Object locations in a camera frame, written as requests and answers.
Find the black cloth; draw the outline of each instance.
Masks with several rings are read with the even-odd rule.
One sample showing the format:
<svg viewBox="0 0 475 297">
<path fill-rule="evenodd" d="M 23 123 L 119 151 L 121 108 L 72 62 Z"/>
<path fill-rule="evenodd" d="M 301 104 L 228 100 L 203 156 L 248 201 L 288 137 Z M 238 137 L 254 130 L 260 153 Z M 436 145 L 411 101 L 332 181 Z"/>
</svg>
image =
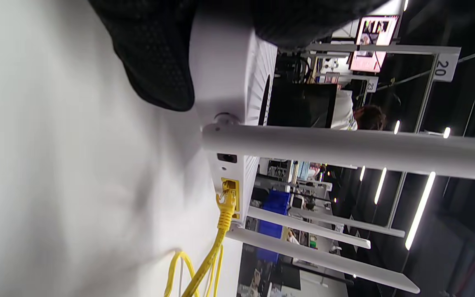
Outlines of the black cloth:
<svg viewBox="0 0 475 297">
<path fill-rule="evenodd" d="M 279 47 L 304 47 L 387 0 L 249 0 L 258 36 Z M 194 88 L 188 45 L 199 0 L 89 0 L 143 100 L 188 111 Z"/>
</svg>

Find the white shirt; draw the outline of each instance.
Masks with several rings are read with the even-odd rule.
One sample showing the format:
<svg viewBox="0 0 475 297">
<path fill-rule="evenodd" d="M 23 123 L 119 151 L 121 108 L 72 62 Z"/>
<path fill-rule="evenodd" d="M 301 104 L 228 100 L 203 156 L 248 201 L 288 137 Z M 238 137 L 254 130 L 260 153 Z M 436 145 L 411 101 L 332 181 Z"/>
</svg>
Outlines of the white shirt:
<svg viewBox="0 0 475 297">
<path fill-rule="evenodd" d="M 335 110 L 331 129 L 334 130 L 357 130 L 357 121 L 353 116 L 353 101 L 351 91 L 338 90 L 335 98 Z"/>
</svg>

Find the display screen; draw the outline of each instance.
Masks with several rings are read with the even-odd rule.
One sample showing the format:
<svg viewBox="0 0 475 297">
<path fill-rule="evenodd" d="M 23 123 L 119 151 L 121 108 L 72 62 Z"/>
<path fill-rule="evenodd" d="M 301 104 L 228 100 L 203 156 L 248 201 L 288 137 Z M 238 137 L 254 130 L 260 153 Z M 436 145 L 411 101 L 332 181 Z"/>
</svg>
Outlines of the display screen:
<svg viewBox="0 0 475 297">
<path fill-rule="evenodd" d="M 363 17 L 358 24 L 356 44 L 390 45 L 398 19 L 398 15 Z M 355 51 L 349 70 L 379 73 L 384 58 L 385 51 Z"/>
</svg>

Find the white surface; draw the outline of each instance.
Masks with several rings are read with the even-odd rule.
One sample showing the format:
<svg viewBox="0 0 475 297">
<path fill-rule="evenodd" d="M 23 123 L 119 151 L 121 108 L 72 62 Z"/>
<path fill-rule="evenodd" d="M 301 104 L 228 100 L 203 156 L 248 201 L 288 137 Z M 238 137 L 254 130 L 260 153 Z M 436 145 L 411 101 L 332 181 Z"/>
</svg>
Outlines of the white surface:
<svg viewBox="0 0 475 297">
<path fill-rule="evenodd" d="M 459 53 L 440 54 L 437 57 L 437 66 L 435 67 L 434 81 L 452 81 L 452 79 L 454 79 L 454 73 L 456 72 L 458 60 Z"/>
<path fill-rule="evenodd" d="M 87 2 L 0 2 L 0 297 L 161 296 L 169 251 L 198 267 L 218 214 L 196 112 L 135 95 Z"/>
<path fill-rule="evenodd" d="M 475 138 L 471 137 L 269 126 L 216 128 L 203 130 L 203 145 L 209 150 L 475 179 Z"/>
<path fill-rule="evenodd" d="M 260 220 L 273 222 L 274 224 L 280 224 L 281 226 L 293 228 L 296 230 L 309 232 L 322 237 L 330 238 L 343 243 L 360 246 L 361 248 L 371 248 L 371 242 L 367 239 L 357 238 L 351 235 L 338 233 L 331 229 L 323 228 L 317 224 L 311 224 L 302 220 L 284 216 L 283 214 L 276 214 L 275 212 L 264 210 L 257 207 L 249 208 L 249 216 Z"/>
<path fill-rule="evenodd" d="M 366 90 L 368 93 L 374 93 L 377 90 L 377 84 L 379 83 L 379 77 L 373 76 L 368 80 Z"/>
<path fill-rule="evenodd" d="M 358 124 L 353 115 L 352 95 L 352 91 L 337 90 L 331 129 L 350 131 L 358 130 Z"/>
<path fill-rule="evenodd" d="M 373 282 L 388 285 L 411 293 L 420 292 L 419 288 L 404 274 L 357 262 L 351 259 L 331 255 L 328 252 L 313 250 L 301 245 L 289 243 L 278 238 L 270 237 L 232 226 L 226 235 L 232 239 L 264 248 L 283 255 L 295 257 L 336 271 L 356 274 L 358 278 L 364 278 Z"/>
<path fill-rule="evenodd" d="M 342 217 L 336 217 L 331 214 L 321 214 L 320 212 L 316 211 L 309 211 L 305 209 L 297 209 L 297 208 L 292 208 L 289 210 L 289 214 L 294 214 L 298 216 L 302 216 L 304 218 L 309 218 L 312 220 L 320 221 L 320 222 L 327 222 L 330 224 L 345 224 L 347 226 L 353 226 L 356 228 L 364 229 L 364 230 L 369 230 L 373 232 L 378 232 L 386 235 L 392 235 L 396 237 L 404 237 L 404 231 L 402 230 L 397 230 L 397 229 L 388 229 L 386 227 L 379 226 L 377 224 L 370 224 L 367 222 L 360 222 L 356 220 L 351 220 L 347 218 L 342 218 Z"/>
<path fill-rule="evenodd" d="M 277 48 L 256 37 L 252 20 L 246 15 L 231 13 L 232 17 L 219 16 L 215 20 L 200 10 L 194 19 L 190 71 L 202 126 L 213 123 L 220 113 L 230 113 L 241 124 L 256 126 L 269 79 L 269 93 L 272 88 Z M 240 26 L 235 22 L 238 17 Z M 218 160 L 217 153 L 207 153 L 213 183 L 216 190 L 221 191 L 223 177 L 240 181 L 240 218 L 234 221 L 244 224 L 259 158 L 239 154 L 234 164 Z"/>
</svg>

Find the metal pole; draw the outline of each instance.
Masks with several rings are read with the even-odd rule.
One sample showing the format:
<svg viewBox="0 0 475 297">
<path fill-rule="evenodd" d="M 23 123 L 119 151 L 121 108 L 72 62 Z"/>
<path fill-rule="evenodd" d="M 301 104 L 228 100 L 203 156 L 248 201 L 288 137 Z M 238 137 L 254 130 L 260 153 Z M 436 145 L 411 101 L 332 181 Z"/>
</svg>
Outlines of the metal pole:
<svg viewBox="0 0 475 297">
<path fill-rule="evenodd" d="M 257 218 L 260 220 L 273 222 L 274 224 L 280 224 L 296 230 L 309 232 L 315 235 L 319 235 L 325 238 L 341 241 L 343 243 L 360 246 L 361 248 L 371 248 L 371 242 L 369 240 L 351 236 L 343 233 L 320 227 L 317 224 L 311 224 L 295 218 L 284 216 L 283 214 L 277 214 L 272 211 L 264 210 L 251 206 L 248 212 L 249 217 Z"/>
<path fill-rule="evenodd" d="M 475 138 L 360 130 L 209 124 L 208 152 L 475 179 Z"/>
<path fill-rule="evenodd" d="M 404 274 L 293 244 L 279 238 L 239 228 L 235 224 L 230 227 L 226 237 L 339 272 L 356 274 L 357 278 L 364 278 L 410 293 L 417 294 L 421 291 Z"/>
<path fill-rule="evenodd" d="M 432 86 L 434 81 L 435 69 L 437 68 L 437 60 L 439 60 L 439 55 L 436 54 L 432 62 L 432 69 L 430 70 L 430 75 L 428 75 L 428 82 L 426 83 L 426 88 L 424 90 L 423 101 L 421 102 L 421 109 L 419 111 L 419 116 L 417 116 L 417 122 L 415 123 L 415 128 L 413 129 L 413 133 L 419 133 L 421 130 L 421 125 L 423 124 L 424 120 L 424 113 L 426 112 L 426 107 L 428 105 L 428 100 L 430 99 L 430 92 L 432 92 Z M 402 190 L 404 188 L 404 182 L 406 181 L 406 174 L 405 172 L 401 173 L 401 178 L 399 179 L 399 184 L 397 186 L 397 192 L 395 193 L 395 197 L 393 198 L 393 205 L 392 210 L 390 212 L 390 216 L 388 217 L 388 223 L 386 227 L 391 228 L 393 224 L 393 220 L 395 218 L 395 214 L 397 213 L 397 207 L 399 205 L 399 200 L 401 199 Z"/>
<path fill-rule="evenodd" d="M 332 45 L 330 43 L 314 43 L 306 47 L 309 51 L 385 51 L 397 54 L 459 54 L 460 47 L 438 47 L 433 45 Z"/>
<path fill-rule="evenodd" d="M 366 104 L 366 97 L 368 96 L 368 81 L 364 83 L 364 96 L 362 97 L 362 106 Z"/>
</svg>

